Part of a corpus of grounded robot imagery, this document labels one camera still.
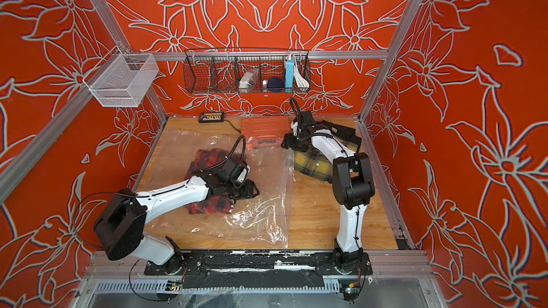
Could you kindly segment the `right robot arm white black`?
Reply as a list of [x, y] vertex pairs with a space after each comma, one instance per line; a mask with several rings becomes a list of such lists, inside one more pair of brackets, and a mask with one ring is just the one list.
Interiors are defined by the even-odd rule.
[[363, 259], [362, 225], [375, 195], [369, 156], [360, 151], [361, 138], [354, 128], [328, 121], [316, 121], [290, 99], [295, 114], [291, 132], [281, 146], [295, 152], [319, 153], [331, 164], [333, 195], [341, 207], [341, 219], [331, 262], [341, 273], [359, 269]]

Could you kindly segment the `red black plaid shirt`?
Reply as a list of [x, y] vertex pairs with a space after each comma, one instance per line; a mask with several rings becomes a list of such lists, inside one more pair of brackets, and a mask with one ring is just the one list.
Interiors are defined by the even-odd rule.
[[[191, 162], [185, 178], [192, 177], [192, 172], [200, 169], [211, 167], [221, 162], [228, 155], [227, 151], [223, 151], [218, 148], [208, 150], [198, 150], [195, 159]], [[233, 212], [235, 201], [227, 198], [226, 196], [215, 196], [208, 198], [201, 202], [191, 203], [186, 205], [190, 215], [200, 214], [231, 214]]]

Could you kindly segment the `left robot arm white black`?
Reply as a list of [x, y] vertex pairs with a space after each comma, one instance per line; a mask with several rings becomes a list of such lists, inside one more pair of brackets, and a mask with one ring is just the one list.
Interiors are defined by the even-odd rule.
[[127, 257], [146, 260], [167, 275], [182, 270], [186, 261], [175, 241], [169, 237], [155, 238], [144, 228], [161, 215], [195, 202], [217, 197], [236, 201], [258, 196], [260, 191], [248, 179], [251, 168], [244, 161], [244, 155], [233, 157], [239, 145], [245, 151], [242, 135], [222, 161], [195, 171], [179, 183], [152, 191], [117, 192], [94, 223], [94, 232], [107, 258], [110, 261]]

